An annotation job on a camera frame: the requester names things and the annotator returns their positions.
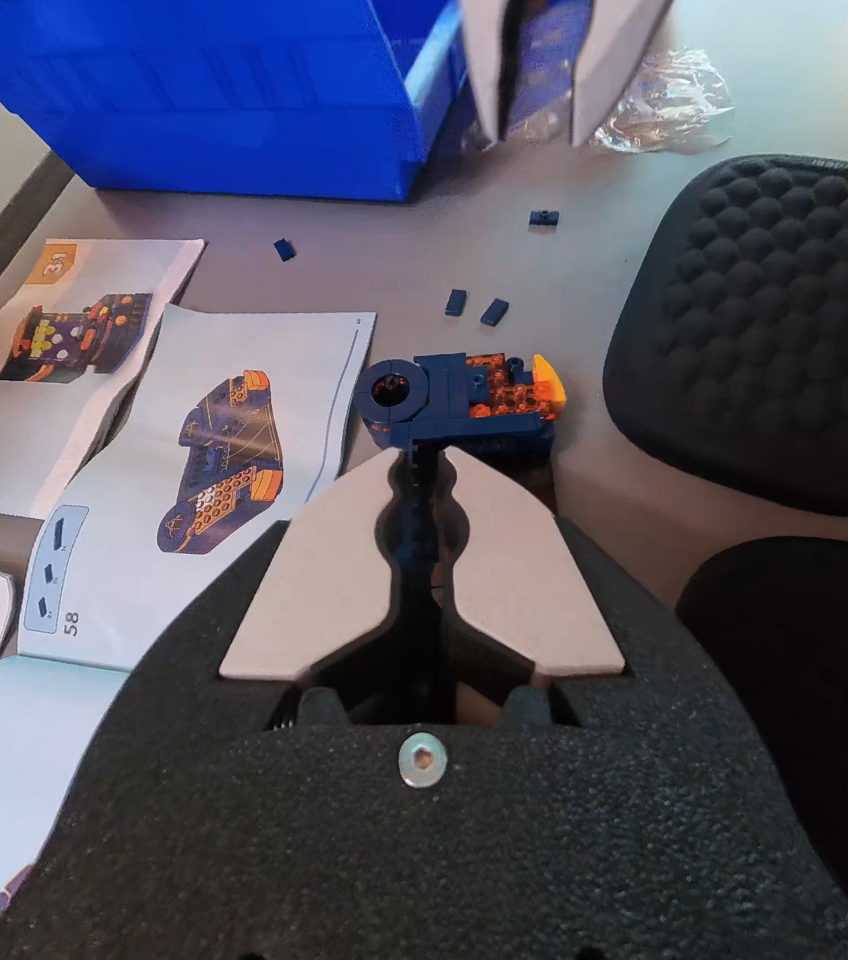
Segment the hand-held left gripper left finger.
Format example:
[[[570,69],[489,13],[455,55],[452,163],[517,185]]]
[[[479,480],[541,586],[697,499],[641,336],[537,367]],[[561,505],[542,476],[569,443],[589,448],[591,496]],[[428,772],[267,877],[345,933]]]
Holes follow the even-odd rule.
[[[310,500],[280,546],[219,667],[226,680],[333,689],[353,709],[382,693],[399,658],[387,635],[398,573],[382,521],[406,454],[383,450]]]

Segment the blue plastic bin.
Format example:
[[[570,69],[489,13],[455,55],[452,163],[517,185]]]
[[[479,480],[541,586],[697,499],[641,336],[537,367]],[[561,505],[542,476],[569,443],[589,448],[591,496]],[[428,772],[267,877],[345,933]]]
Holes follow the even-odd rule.
[[[457,2],[0,2],[0,103],[90,186],[404,200],[466,80]]]

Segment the open instruction booklet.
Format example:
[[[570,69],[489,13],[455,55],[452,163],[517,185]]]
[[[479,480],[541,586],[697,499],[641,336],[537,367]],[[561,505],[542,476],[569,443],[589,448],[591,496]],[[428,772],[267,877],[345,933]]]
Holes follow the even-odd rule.
[[[375,313],[169,306],[124,426],[34,545],[0,658],[0,915],[81,758],[170,622],[340,469]]]

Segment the blue orange brick model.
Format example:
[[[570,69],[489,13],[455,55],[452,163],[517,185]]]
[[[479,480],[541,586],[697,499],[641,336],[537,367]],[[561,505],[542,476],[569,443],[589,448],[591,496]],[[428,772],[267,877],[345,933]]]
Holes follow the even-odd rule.
[[[566,400],[539,354],[502,352],[390,359],[358,378],[354,406],[375,445],[396,450],[396,502],[383,542],[401,575],[402,597],[422,608],[442,601],[442,554],[433,498],[438,455],[456,447],[556,508],[550,451]]]

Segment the black bumpy cushion pad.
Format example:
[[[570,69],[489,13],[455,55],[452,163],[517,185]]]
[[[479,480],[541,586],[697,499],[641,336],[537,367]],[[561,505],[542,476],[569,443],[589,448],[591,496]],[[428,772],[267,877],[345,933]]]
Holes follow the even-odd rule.
[[[656,460],[848,518],[848,161],[749,154],[695,176],[649,243],[602,390]]]

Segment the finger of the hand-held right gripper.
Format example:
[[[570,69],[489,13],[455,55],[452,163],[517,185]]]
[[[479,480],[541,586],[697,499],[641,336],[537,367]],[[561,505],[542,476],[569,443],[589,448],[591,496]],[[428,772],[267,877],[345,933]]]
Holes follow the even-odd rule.
[[[490,143],[506,138],[520,68],[524,3],[461,1],[470,88],[483,133]]]
[[[594,1],[574,63],[570,142],[582,146],[635,77],[671,1]]]

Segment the crumpled clear plastic wrap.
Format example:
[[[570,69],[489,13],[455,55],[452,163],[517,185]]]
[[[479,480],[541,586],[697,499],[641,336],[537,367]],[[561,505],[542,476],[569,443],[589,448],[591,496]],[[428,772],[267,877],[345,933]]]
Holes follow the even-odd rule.
[[[549,55],[518,74],[507,136],[548,142],[570,131],[572,71],[567,57]],[[704,51],[646,54],[631,82],[589,144],[624,154],[682,156],[715,150],[731,139],[735,117],[725,79]]]

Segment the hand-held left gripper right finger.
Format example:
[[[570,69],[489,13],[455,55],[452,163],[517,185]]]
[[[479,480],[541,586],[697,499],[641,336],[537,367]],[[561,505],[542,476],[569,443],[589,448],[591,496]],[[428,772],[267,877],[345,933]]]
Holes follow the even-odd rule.
[[[456,681],[502,706],[520,687],[623,673],[624,655],[539,498],[450,446],[439,507],[441,646]]]

